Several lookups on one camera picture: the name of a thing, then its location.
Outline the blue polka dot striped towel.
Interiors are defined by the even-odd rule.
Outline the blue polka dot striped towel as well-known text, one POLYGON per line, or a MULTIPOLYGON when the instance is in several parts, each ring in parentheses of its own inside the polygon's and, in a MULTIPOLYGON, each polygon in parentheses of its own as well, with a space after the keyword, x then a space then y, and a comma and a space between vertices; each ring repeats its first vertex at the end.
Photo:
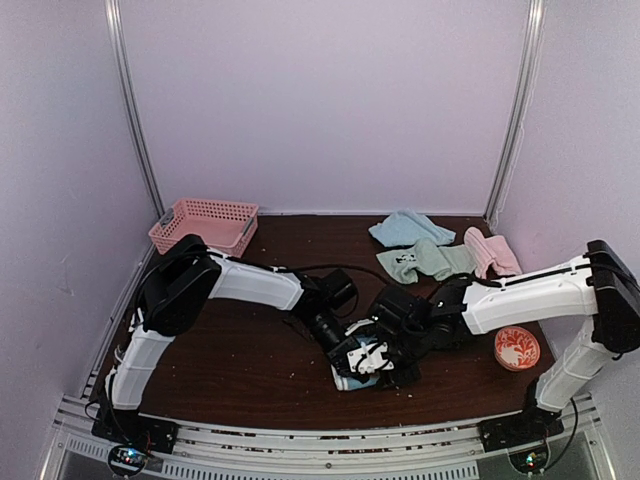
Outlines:
MULTIPOLYGON (((374 346, 374 338, 372 336, 357 335, 356 340, 358 342, 359 347, 355 350, 350 351, 346 355, 348 366, 355 364, 355 362, 360 359, 361 354, 364 352, 363 350, 364 347, 374 346)), ((340 375, 334 367, 331 367, 331 373, 332 373, 332 377, 333 377, 333 381, 336 389, 338 391, 343 391, 343 392, 356 391, 356 390, 375 387, 378 381, 380 380, 379 373, 364 375, 360 379, 355 377, 340 375)))

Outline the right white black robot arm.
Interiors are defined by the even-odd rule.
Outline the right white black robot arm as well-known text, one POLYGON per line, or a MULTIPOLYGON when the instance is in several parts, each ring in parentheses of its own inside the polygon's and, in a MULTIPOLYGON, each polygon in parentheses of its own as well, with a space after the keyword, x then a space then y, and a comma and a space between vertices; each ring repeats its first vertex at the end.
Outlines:
POLYGON ((578 336, 527 391, 513 433, 530 442, 545 431, 586 383, 609 363, 639 348, 639 283, 602 240, 563 264, 519 276, 485 280, 452 275, 427 298, 386 287, 370 309, 386 345, 376 366, 380 387, 410 384, 419 361, 473 336, 523 323, 582 316, 578 336))

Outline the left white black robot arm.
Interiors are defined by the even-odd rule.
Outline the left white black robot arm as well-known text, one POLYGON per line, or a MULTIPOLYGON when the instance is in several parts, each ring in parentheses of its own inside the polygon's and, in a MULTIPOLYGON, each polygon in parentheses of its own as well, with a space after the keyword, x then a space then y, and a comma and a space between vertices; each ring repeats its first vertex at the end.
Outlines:
POLYGON ((123 444, 133 444, 143 436, 138 411, 158 361, 213 299, 261 304, 291 313, 339 375, 358 378, 361 374, 348 356, 360 344, 334 314, 356 294, 353 281, 341 269, 317 277, 300 269, 258 265, 214 251, 199 236, 189 234, 142 279, 129 344, 101 392, 100 418, 123 444))

